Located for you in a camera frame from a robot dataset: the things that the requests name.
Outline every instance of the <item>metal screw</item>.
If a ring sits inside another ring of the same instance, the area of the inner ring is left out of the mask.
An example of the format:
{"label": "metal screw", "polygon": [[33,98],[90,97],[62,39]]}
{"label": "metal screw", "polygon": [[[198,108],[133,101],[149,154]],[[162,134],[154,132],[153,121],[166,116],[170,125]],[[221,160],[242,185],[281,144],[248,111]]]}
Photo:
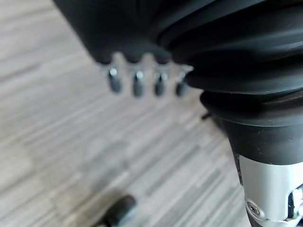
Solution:
{"label": "metal screw", "polygon": [[138,79],[142,79],[142,78],[143,78],[143,73],[142,73],[141,71],[136,72],[136,77],[137,77]]}
{"label": "metal screw", "polygon": [[260,215],[260,211],[254,204],[252,204],[251,202],[247,202],[247,205],[251,212],[253,212],[256,215]]}
{"label": "metal screw", "polygon": [[116,75],[117,75],[117,70],[116,70],[115,68],[111,68],[111,69],[109,70],[109,74],[110,74],[111,76],[116,76]]}

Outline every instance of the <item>laminate floor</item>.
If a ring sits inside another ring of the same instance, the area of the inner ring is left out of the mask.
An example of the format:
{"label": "laminate floor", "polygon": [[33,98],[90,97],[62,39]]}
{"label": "laminate floor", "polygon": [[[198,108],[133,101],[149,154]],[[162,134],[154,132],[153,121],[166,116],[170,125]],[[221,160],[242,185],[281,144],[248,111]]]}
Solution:
{"label": "laminate floor", "polygon": [[171,79],[158,99],[146,74],[143,98],[127,75],[112,94],[50,1],[0,0],[0,227],[89,227],[125,193],[139,203],[126,227],[249,226],[200,91],[177,99]]}

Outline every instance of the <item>silver metal part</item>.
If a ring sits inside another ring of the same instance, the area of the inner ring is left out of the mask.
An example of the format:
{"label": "silver metal part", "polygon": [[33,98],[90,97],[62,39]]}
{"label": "silver metal part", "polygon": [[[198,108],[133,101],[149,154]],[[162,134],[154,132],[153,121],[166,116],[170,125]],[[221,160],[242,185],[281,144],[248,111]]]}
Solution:
{"label": "silver metal part", "polygon": [[142,79],[142,78],[143,78],[143,73],[142,73],[141,71],[136,72],[136,77],[137,77],[138,79]]}
{"label": "silver metal part", "polygon": [[111,69],[109,70],[109,74],[110,74],[111,76],[116,76],[116,75],[117,75],[117,70],[116,70],[115,68],[111,68]]}
{"label": "silver metal part", "polygon": [[[295,227],[301,220],[299,192],[303,184],[303,162],[278,166],[239,157],[248,213],[263,227]],[[294,192],[294,217],[288,219],[288,197]]]}
{"label": "silver metal part", "polygon": [[167,80],[170,74],[171,67],[171,62],[168,62],[167,64],[155,63],[155,79],[157,80],[161,77],[162,80]]}
{"label": "silver metal part", "polygon": [[142,62],[138,63],[130,63],[128,62],[128,68],[129,68],[129,76],[131,78],[137,77],[142,79],[143,78],[143,68],[144,65]]}

